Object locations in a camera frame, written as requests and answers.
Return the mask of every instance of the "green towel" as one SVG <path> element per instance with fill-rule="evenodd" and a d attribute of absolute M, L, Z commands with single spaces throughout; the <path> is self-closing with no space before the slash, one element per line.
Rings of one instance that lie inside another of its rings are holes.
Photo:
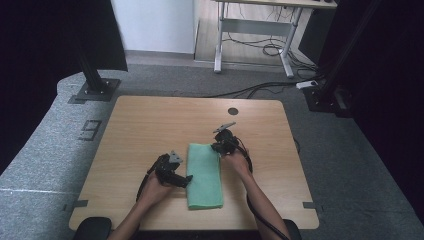
<path fill-rule="evenodd" d="M 187 186 L 188 208 L 191 210 L 221 208 L 223 205 L 220 162 L 210 144 L 191 143 L 188 147 L 187 176 L 193 179 Z"/>

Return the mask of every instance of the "metal stand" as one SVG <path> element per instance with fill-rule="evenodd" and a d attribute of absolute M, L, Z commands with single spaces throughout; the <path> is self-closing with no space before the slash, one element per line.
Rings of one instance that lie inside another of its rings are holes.
<path fill-rule="evenodd" d="M 222 33 L 246 33 L 246 34 L 258 34 L 258 35 L 272 35 L 286 37 L 286 44 L 284 49 L 280 50 L 280 58 L 283 63 L 284 70 L 288 78 L 293 78 L 294 74 L 290 66 L 290 62 L 287 59 L 287 54 L 290 50 L 290 45 L 293 41 L 294 34 L 299 23 L 300 15 L 302 14 L 303 8 L 297 7 L 295 10 L 295 16 L 291 23 L 280 23 L 280 22 L 265 22 L 265 21 L 252 21 L 252 20 L 241 20 L 241 19 L 230 19 L 225 18 L 225 2 L 220 2 L 220 16 L 218 24 L 218 44 L 215 49 L 215 65 L 214 72 L 221 72 L 222 62 Z"/>
<path fill-rule="evenodd" d="M 331 101 L 322 101 L 322 91 L 318 88 L 304 88 L 306 103 L 311 112 L 335 113 L 338 117 L 351 118 L 351 97 L 349 92 L 343 88 L 334 91 Z"/>
<path fill-rule="evenodd" d="M 102 79 L 97 72 L 97 69 L 92 68 L 90 62 L 85 55 L 84 48 L 78 38 L 74 25 L 69 17 L 69 12 L 64 7 L 64 29 L 63 32 L 68 43 L 74 49 L 78 64 L 86 78 L 86 83 L 82 86 L 77 95 L 71 97 L 68 103 L 83 104 L 86 101 L 105 101 L 112 99 L 113 93 L 118 88 L 119 79 Z"/>

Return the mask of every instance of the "black cable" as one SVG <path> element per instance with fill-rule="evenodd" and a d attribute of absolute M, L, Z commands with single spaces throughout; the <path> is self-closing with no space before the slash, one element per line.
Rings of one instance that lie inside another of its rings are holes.
<path fill-rule="evenodd" d="M 268 15 L 268 17 L 265 19 L 265 21 L 268 21 L 269 17 L 271 17 L 271 15 L 274 13 L 275 11 L 275 6 L 272 6 L 272 12 Z"/>
<path fill-rule="evenodd" d="M 308 68 L 299 68 L 299 69 L 297 69 L 296 70 L 296 73 L 297 73 L 297 75 L 299 76 L 299 78 L 301 78 L 301 79 L 309 79 L 309 78 L 311 78 L 311 77 L 303 77 L 301 74 L 300 74 L 300 71 L 311 71 L 311 72 L 314 72 L 315 73 L 315 75 L 314 75 L 314 77 L 315 77 L 315 79 L 314 80 L 321 80 L 321 79 L 323 79 L 324 77 L 325 77 L 325 75 L 324 74 L 321 74 L 321 73 L 316 73 L 315 71 L 313 71 L 313 70 L 311 70 L 311 69 L 308 69 Z"/>
<path fill-rule="evenodd" d="M 229 93 L 222 93 L 222 94 L 217 94 L 217 95 L 210 95 L 210 96 L 203 96 L 202 98 L 216 98 L 216 97 L 223 97 L 223 96 L 228 96 L 228 95 L 232 95 L 232 94 L 237 94 L 237 93 L 242 93 L 242 92 L 246 92 L 252 89 L 255 89 L 257 87 L 267 87 L 267 86 L 292 86 L 295 85 L 296 83 L 285 83 L 285 82 L 268 82 L 268 83 L 261 83 L 252 87 L 248 87 L 239 91 L 234 91 L 234 92 L 229 92 Z"/>
<path fill-rule="evenodd" d="M 293 137 L 294 143 L 296 144 L 296 149 L 297 149 L 297 153 L 300 153 L 300 144 L 299 142 L 296 140 L 296 138 Z"/>
<path fill-rule="evenodd" d="M 267 38 L 267 39 L 263 39 L 263 40 L 258 40 L 258 41 L 251 41 L 251 42 L 247 42 L 247 41 L 239 41 L 239 40 L 237 40 L 237 39 L 232 38 L 232 37 L 231 37 L 231 35 L 229 34 L 229 32 L 227 32 L 227 33 L 228 33 L 228 37 L 229 37 L 229 39 L 223 39 L 222 41 L 233 41 L 233 42 L 235 42 L 235 43 L 240 43 L 240 44 L 244 44 L 244 43 L 262 43 L 262 42 L 269 41 L 269 38 Z M 273 38 L 272 40 L 273 40 L 273 41 L 279 41 L 279 42 L 285 43 L 283 40 L 276 39 L 276 38 Z M 256 46 L 252 46 L 252 47 L 262 48 L 263 46 L 256 45 Z"/>
<path fill-rule="evenodd" d="M 278 21 L 280 21 L 280 17 L 281 17 L 281 12 L 283 11 L 283 7 L 281 6 L 280 7 L 280 12 L 278 13 L 278 17 L 275 19 L 275 21 L 276 22 L 278 22 Z M 292 10 L 292 12 L 290 13 L 290 15 L 291 16 L 293 16 L 293 13 L 294 13 L 294 8 L 293 8 L 293 10 Z M 279 40 L 279 39 L 273 39 L 272 38 L 273 36 L 270 36 L 270 38 L 269 38 L 269 42 L 270 42 L 270 44 L 267 44 L 267 45 L 265 45 L 264 47 L 263 47 L 263 49 L 262 49 L 262 53 L 263 54 L 265 54 L 265 55 L 267 55 L 267 56 L 271 56 L 271 57 L 274 57 L 274 56 L 279 56 L 280 55 L 280 50 L 281 49 L 283 49 L 283 46 L 281 46 L 281 45 L 278 45 L 278 44 L 275 44 L 274 42 L 272 42 L 272 41 L 279 41 L 279 42 L 283 42 L 284 44 L 286 43 L 285 41 L 282 41 L 282 40 Z M 276 53 L 269 53 L 269 52 L 267 52 L 267 49 L 275 49 L 277 52 Z"/>
<path fill-rule="evenodd" d="M 149 170 L 147 170 L 146 175 L 144 175 L 143 181 L 141 182 L 141 185 L 138 188 L 137 196 L 135 198 L 135 201 L 136 202 L 140 198 L 140 195 L 141 195 L 141 193 L 142 193 L 142 191 L 144 189 L 144 186 L 147 184 L 147 179 L 149 179 L 150 174 L 156 169 L 156 167 L 158 166 L 158 164 L 159 164 L 159 159 L 156 160 L 155 163 L 153 163 L 152 167 Z"/>
<path fill-rule="evenodd" d="M 268 86 L 265 86 L 265 87 L 275 87 L 275 86 L 282 86 L 281 84 L 276 84 L 276 85 L 268 85 Z M 258 87 L 258 88 L 255 88 L 255 89 L 253 89 L 252 90 L 252 92 L 250 92 L 250 94 L 246 97 L 247 99 L 251 99 L 252 97 L 253 97 L 253 95 L 257 92 L 257 91 L 259 91 L 259 90 L 261 90 L 261 89 L 263 89 L 264 87 Z"/>
<path fill-rule="evenodd" d="M 253 172 L 253 166 L 252 166 L 252 160 L 250 159 L 249 153 L 246 150 L 246 147 L 244 146 L 243 142 L 241 141 L 240 138 L 235 137 L 238 141 L 240 141 L 241 145 L 243 146 L 243 148 L 241 148 L 240 146 L 236 146 L 235 144 L 233 144 L 231 141 L 229 141 L 229 143 L 231 143 L 233 146 L 235 146 L 237 149 L 240 150 L 240 152 L 243 154 L 244 158 L 246 159 L 248 165 L 249 165 L 249 170 L 250 172 Z M 270 222 L 268 222 L 265 218 L 263 218 L 257 211 L 256 209 L 253 207 L 252 203 L 250 202 L 249 196 L 246 194 L 246 201 L 247 201 L 247 206 L 249 207 L 250 211 L 253 213 L 253 215 L 261 222 L 263 223 L 265 226 L 267 226 L 271 231 L 273 231 L 278 237 L 280 237 L 283 240 L 289 240 L 289 238 L 287 238 L 286 235 L 284 235 L 284 233 L 282 233 L 280 230 L 278 230 L 278 228 L 276 228 L 274 225 L 272 225 Z"/>
<path fill-rule="evenodd" d="M 266 86 L 266 87 L 261 87 L 261 88 L 259 88 L 259 89 L 258 89 L 258 91 L 259 91 L 259 90 L 264 90 L 264 91 L 271 92 L 272 94 L 279 94 L 279 93 L 284 92 L 284 87 L 286 87 L 286 86 L 283 86 L 283 87 L 282 87 L 282 90 L 281 90 L 281 91 L 278 91 L 278 92 L 271 91 L 271 90 L 270 90 L 270 89 L 268 89 L 267 87 L 268 87 L 268 86 Z M 233 96 L 233 98 L 235 99 L 235 98 L 237 98 L 237 97 L 241 96 L 242 94 L 244 94 L 244 92 L 243 92 L 243 93 L 240 93 L 240 94 L 237 94 L 237 95 L 235 95 L 235 96 Z"/>
<path fill-rule="evenodd" d="M 241 4 L 239 3 L 239 11 L 240 11 L 240 15 L 243 17 L 243 19 L 246 19 L 243 15 L 243 13 L 241 12 Z"/>
<path fill-rule="evenodd" d="M 318 67 L 315 64 L 308 64 L 308 63 L 305 63 L 305 62 L 302 62 L 301 60 L 299 60 L 292 51 L 289 51 L 287 53 L 287 55 L 292 60 L 292 63 L 296 66 L 305 67 L 305 68 L 311 69 L 313 71 L 316 71 L 318 69 Z"/>

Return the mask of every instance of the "hole in table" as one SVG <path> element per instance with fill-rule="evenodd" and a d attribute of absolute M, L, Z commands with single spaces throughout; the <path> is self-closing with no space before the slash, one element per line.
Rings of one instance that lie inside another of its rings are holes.
<path fill-rule="evenodd" d="M 237 108 L 229 108 L 228 109 L 228 113 L 230 115 L 237 115 L 238 114 L 238 110 L 237 110 Z"/>

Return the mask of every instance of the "gray carpet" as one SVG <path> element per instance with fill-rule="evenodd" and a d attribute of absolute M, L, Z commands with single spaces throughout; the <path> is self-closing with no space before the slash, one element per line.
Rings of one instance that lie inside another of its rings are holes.
<path fill-rule="evenodd" d="M 118 96 L 200 97 L 287 80 L 282 73 L 224 70 L 216 75 L 210 68 L 148 65 L 100 73 L 122 80 L 113 100 L 68 104 L 84 78 L 63 79 L 50 111 L 1 175 L 0 239 L 72 238 L 72 204 Z M 294 87 L 270 90 L 254 98 L 283 102 L 320 219 L 318 229 L 301 230 L 303 239 L 424 239 L 422 224 L 352 119 L 310 112 Z M 93 141 L 79 140 L 87 120 L 101 121 Z"/>

